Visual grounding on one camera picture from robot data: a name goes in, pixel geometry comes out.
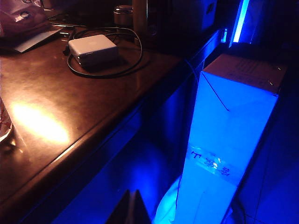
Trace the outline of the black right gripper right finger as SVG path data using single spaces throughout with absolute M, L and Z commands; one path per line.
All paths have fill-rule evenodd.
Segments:
M 134 224 L 151 224 L 151 219 L 148 215 L 144 201 L 139 190 L 134 193 L 133 206 L 133 223 Z

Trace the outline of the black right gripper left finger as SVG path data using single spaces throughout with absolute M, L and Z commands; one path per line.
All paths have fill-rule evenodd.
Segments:
M 132 224 L 133 219 L 130 215 L 131 193 L 126 190 L 121 200 L 118 202 L 113 212 L 107 219 L 107 224 Z

